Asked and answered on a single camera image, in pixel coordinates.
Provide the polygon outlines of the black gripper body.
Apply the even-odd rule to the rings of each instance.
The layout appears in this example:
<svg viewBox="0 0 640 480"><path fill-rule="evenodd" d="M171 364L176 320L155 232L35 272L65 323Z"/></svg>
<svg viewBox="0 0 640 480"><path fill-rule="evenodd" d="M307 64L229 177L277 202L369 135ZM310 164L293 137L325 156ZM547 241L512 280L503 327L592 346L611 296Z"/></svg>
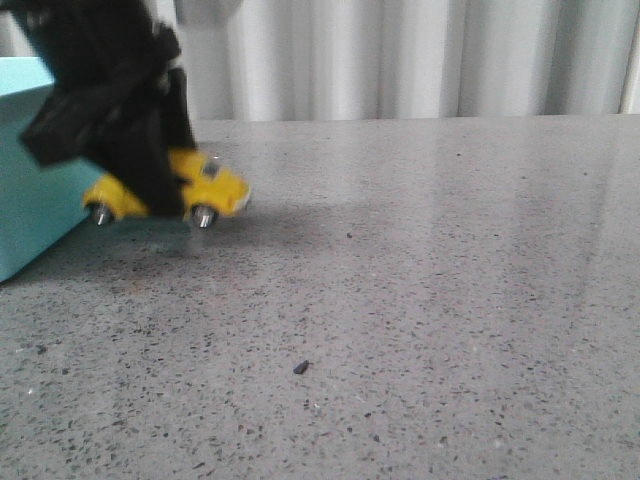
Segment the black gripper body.
<svg viewBox="0 0 640 480"><path fill-rule="evenodd" d="M141 1L4 1L1 9L54 79L21 135L41 165L91 160L89 148L105 127L157 109L151 74L179 67L174 30Z"/></svg>

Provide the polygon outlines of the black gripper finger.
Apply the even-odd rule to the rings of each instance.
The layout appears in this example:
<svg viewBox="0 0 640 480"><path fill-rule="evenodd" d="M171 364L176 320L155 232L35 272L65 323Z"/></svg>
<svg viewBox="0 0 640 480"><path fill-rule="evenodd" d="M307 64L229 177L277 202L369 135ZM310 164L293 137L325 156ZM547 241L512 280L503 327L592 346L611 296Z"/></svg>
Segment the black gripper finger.
<svg viewBox="0 0 640 480"><path fill-rule="evenodd" d="M89 158L120 180L156 216L183 213L180 189L169 166L159 112L145 110L105 127Z"/></svg>
<svg viewBox="0 0 640 480"><path fill-rule="evenodd" d="M197 147L187 106L187 78L181 67L155 70L151 74L157 107L157 122L152 136L156 150Z"/></svg>

